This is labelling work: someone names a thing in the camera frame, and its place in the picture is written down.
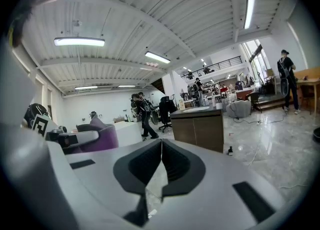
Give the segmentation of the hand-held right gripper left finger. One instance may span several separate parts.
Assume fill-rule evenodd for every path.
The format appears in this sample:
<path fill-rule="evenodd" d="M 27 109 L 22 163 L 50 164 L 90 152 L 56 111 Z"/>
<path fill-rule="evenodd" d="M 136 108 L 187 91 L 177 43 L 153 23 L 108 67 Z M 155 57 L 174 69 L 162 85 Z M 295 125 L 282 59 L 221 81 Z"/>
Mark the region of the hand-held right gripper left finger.
<path fill-rule="evenodd" d="M 162 140 L 66 157 L 76 177 L 108 211 L 143 227 L 162 204 Z"/>

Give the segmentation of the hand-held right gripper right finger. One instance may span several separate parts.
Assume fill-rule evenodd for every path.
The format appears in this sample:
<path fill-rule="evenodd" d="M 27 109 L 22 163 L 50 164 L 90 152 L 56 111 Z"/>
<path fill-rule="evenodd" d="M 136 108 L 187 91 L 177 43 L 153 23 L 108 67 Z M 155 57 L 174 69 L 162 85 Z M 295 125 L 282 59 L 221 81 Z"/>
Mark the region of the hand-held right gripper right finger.
<path fill-rule="evenodd" d="M 149 221 L 151 230 L 274 230 L 285 201 L 277 189 L 231 156 L 188 143 L 164 139 L 190 159 L 183 185 L 189 193 L 164 197 Z"/>

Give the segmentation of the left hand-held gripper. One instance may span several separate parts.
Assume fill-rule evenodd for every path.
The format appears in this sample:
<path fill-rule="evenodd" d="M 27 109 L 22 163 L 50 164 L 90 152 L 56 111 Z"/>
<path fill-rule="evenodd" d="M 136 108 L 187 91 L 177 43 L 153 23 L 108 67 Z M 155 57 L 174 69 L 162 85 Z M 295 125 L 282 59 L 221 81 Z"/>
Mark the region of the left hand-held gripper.
<path fill-rule="evenodd" d="M 33 120 L 32 130 L 40 134 L 46 141 L 59 144 L 64 154 L 76 154 L 79 146 L 93 143 L 100 137 L 96 130 L 77 132 L 75 135 L 68 133 L 66 127 L 57 126 L 50 118 L 39 114 Z M 72 146 L 70 138 L 75 137 L 77 143 Z"/>

